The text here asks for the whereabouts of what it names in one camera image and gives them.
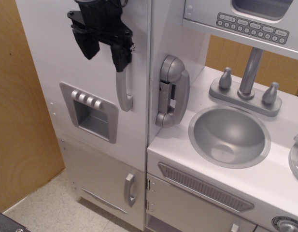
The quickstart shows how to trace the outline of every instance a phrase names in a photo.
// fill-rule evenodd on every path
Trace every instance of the faucet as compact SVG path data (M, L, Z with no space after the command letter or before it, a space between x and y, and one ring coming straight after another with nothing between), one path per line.
M253 47L241 83L232 81L231 68L225 68L223 75L212 82L210 95L266 116L277 116L282 105L277 96L279 84L273 82L265 92L253 88L263 52Z
M243 74L243 78L238 89L239 97L243 99L251 99L254 97L253 84L258 72L258 68L263 57L264 50L253 47L249 60Z

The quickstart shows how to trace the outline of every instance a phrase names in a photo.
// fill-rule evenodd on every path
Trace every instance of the faucet handle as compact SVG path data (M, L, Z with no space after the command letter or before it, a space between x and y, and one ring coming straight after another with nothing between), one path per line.
M279 86L279 83L272 82L271 86L265 91L263 95L262 99L264 103L272 104L275 102Z
M231 86L231 71L232 69L230 67L226 67L224 69L224 73L220 78L220 81L218 82L219 86L223 89L229 89Z

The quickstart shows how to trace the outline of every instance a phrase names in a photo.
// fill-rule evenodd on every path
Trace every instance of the silver sink basin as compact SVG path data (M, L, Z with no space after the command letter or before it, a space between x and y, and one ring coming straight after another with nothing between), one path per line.
M260 163L270 150L270 135L252 114L229 106L199 111L191 120L189 139L206 160L226 168Z

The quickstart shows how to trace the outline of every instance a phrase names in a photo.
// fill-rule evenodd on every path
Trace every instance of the faucet spout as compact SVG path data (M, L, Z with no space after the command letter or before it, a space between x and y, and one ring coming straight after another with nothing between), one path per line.
M238 95L242 99L251 99L254 97L253 84L263 56L264 50L253 47L249 60L247 62L243 78L238 89Z

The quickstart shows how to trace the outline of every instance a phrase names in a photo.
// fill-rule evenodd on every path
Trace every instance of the black object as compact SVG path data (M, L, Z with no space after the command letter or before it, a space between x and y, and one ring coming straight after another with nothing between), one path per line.
M31 232L9 217L0 213L0 232Z
M133 32L121 21L123 12L120 0L75 0L80 11L69 11L75 39L87 59L99 51L99 42L111 47L117 72L131 63L134 49Z

